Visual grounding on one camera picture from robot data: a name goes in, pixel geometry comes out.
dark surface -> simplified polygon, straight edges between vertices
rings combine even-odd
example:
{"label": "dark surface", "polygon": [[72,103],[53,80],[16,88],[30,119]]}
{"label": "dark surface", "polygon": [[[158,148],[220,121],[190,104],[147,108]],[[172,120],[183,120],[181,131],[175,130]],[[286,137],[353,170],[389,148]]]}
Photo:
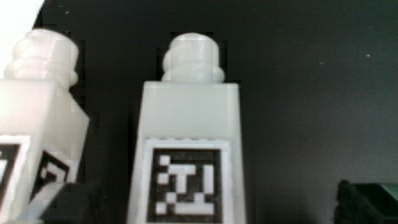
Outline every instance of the dark surface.
{"label": "dark surface", "polygon": [[339,183],[334,224],[396,224],[398,201],[380,184]]}
{"label": "dark surface", "polygon": [[211,34],[241,84],[248,224],[332,223],[341,179],[398,181],[398,2],[48,0],[80,45],[81,181],[124,223],[142,83],[175,34]]}

white plastic piece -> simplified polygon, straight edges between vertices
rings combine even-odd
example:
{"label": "white plastic piece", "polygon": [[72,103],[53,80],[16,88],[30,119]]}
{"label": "white plastic piece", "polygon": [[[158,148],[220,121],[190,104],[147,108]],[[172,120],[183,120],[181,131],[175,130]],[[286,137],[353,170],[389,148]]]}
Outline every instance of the white plastic piece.
{"label": "white plastic piece", "polygon": [[24,136],[30,142],[28,160],[14,164],[7,197],[0,200],[0,223],[26,208],[37,178],[55,175],[58,182],[74,182],[88,124],[67,91],[76,81],[74,73],[64,72],[76,63],[71,41],[55,32],[33,30],[14,52],[7,78],[0,79],[0,147],[7,136]]}
{"label": "white plastic piece", "polygon": [[183,83],[220,83],[223,71],[218,67],[215,41],[197,33],[175,37],[163,59],[163,81]]}
{"label": "white plastic piece", "polygon": [[[216,45],[184,34],[165,55],[163,81],[143,85],[127,224],[179,223],[181,217],[200,223],[202,216],[245,224],[238,85],[220,83],[223,73],[200,70],[202,64],[218,68]],[[158,170],[174,178],[167,184]]]}
{"label": "white plastic piece", "polygon": [[78,48],[56,32],[35,29],[14,47],[14,61],[5,68],[5,78],[56,80],[67,89],[76,83]]}
{"label": "white plastic piece", "polygon": [[44,0],[0,1],[0,79],[5,65],[12,61],[12,48],[23,35],[32,30]]}

